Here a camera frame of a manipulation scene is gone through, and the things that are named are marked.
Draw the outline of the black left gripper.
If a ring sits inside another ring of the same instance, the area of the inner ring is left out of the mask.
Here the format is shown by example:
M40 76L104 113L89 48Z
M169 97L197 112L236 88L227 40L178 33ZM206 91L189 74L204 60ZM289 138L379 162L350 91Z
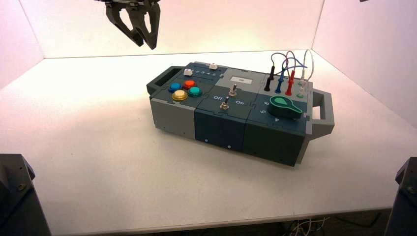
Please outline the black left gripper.
M106 5L106 16L124 35L141 47L146 43L151 50L157 46L160 0L97 0L105 3L122 3L126 5ZM125 9L133 29L129 29L120 17Z

